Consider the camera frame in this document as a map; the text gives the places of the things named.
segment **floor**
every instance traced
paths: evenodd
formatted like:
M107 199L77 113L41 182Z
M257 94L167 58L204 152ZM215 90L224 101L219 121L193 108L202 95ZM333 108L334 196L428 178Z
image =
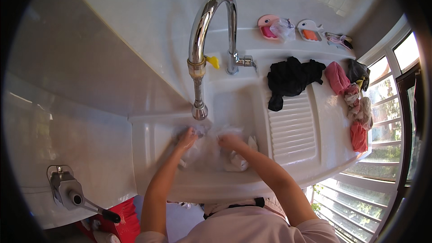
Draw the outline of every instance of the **floor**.
M141 221L143 199L143 196L137 195L133 201L139 221ZM166 229L169 241L176 242L185 237L195 225L204 220L203 214L204 211L199 205L187 209L176 203L166 204Z

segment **chrome faucet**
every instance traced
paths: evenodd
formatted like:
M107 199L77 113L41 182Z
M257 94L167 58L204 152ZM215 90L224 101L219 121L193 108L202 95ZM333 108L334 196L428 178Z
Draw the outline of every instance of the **chrome faucet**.
M207 56L204 55L204 42L213 14L219 5L225 2L228 13L228 66L226 72L235 75L239 72L238 66L258 68L251 56L239 56L235 48L237 37L237 4L235 0L206 0L199 9L193 21L191 38L189 39L189 58L187 66L195 88L195 102L192 107L192 116L196 120L204 120L209 110L204 104L202 96L202 79L206 74Z

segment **pink towel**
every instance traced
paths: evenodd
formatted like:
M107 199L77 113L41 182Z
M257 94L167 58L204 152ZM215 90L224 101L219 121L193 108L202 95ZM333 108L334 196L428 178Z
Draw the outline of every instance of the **pink towel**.
M333 89L336 95L343 94L348 89L350 82L348 77L345 75L343 68L335 61L331 62L325 68L325 76L330 82L331 89Z
M368 150L367 131L363 128L362 124L354 121L351 126L351 144L354 151L365 152Z

